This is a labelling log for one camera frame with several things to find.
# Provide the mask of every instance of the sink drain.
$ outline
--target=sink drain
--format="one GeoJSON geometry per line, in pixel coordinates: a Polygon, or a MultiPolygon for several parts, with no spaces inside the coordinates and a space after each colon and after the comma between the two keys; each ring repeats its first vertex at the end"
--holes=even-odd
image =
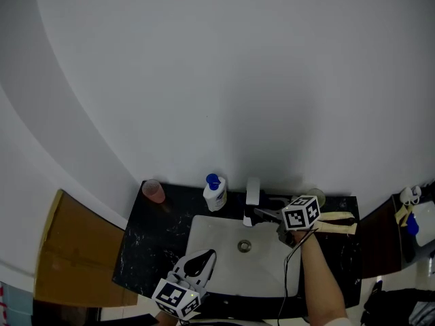
{"type": "Polygon", "coordinates": [[[246,253],[248,251],[251,251],[252,245],[250,243],[250,241],[248,240],[240,240],[239,243],[237,244],[237,249],[241,252],[241,253],[246,253]]]}

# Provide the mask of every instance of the faucet handle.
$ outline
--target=faucet handle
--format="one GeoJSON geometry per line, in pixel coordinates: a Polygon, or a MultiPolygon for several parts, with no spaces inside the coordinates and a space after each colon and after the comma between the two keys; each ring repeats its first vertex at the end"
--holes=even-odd
{"type": "Polygon", "coordinates": [[[259,205],[260,203],[260,179],[250,177],[246,185],[246,205],[259,205]]]}

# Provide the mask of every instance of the white sink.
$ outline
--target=white sink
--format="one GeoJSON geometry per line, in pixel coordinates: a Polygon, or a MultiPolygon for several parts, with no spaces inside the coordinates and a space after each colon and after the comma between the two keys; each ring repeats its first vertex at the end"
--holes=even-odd
{"type": "Polygon", "coordinates": [[[419,225],[419,232],[415,240],[420,247],[435,239],[435,204],[426,202],[413,206],[415,221],[419,225]]]}
{"type": "MultiPolygon", "coordinates": [[[[247,228],[241,220],[197,215],[192,222],[186,255],[204,249],[216,251],[215,268],[205,287],[209,292],[283,297],[284,259],[292,249],[278,240],[277,227],[274,223],[259,223],[247,228]],[[240,252],[238,244],[242,240],[250,242],[248,252],[240,252]]],[[[297,250],[288,265],[289,297],[298,292],[299,270],[300,250],[297,250]]]]}

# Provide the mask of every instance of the black cable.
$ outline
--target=black cable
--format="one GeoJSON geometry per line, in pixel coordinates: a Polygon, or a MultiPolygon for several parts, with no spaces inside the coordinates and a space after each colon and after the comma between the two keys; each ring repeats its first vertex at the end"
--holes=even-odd
{"type": "Polygon", "coordinates": [[[293,248],[293,251],[285,258],[284,260],[284,289],[285,289],[285,297],[283,300],[283,303],[281,305],[281,309],[279,309],[279,314],[277,318],[277,324],[279,326],[279,317],[281,316],[281,312],[284,307],[285,299],[288,297],[288,290],[287,290],[287,271],[288,271],[288,263],[290,259],[292,258],[293,254],[301,247],[301,245],[308,240],[310,236],[314,234],[314,232],[317,231],[317,228],[315,230],[308,230],[307,233],[302,237],[300,242],[293,248]]]}

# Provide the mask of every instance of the tile floor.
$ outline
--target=tile floor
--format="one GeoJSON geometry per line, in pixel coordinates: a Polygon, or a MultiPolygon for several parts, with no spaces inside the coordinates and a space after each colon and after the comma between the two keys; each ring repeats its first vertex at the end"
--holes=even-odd
{"type": "MultiPolygon", "coordinates": [[[[348,308],[347,315],[354,325],[360,324],[362,312],[364,311],[364,303],[367,301],[376,278],[364,279],[361,286],[361,303],[358,306],[348,308]]],[[[401,272],[383,276],[383,290],[401,290],[409,288],[418,288],[424,290],[435,291],[435,276],[428,277],[428,260],[423,260],[408,267],[401,272]]],[[[151,299],[139,295],[137,305],[120,308],[103,308],[101,311],[101,320],[125,319],[132,316],[143,314],[151,314],[156,316],[160,310],[156,303],[151,299]]],[[[276,320],[265,320],[267,323],[275,326],[276,320]]],[[[282,326],[299,326],[308,325],[303,319],[286,319],[280,320],[282,326]]]]}

